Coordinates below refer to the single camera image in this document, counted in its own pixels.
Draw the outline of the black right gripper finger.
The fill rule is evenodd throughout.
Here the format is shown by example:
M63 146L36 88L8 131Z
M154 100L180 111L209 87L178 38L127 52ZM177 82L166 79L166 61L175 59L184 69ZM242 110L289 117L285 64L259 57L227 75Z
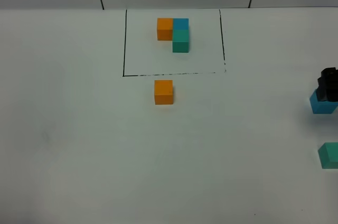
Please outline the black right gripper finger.
M333 98L331 97L332 93L327 89L319 89L318 90L318 100L319 101L328 101L333 102Z

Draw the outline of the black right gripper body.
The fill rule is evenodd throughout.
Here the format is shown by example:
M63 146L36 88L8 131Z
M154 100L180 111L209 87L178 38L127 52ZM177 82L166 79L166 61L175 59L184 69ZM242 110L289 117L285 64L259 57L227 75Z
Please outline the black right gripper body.
M325 68L318 78L318 88L322 92L337 91L337 69L336 67Z

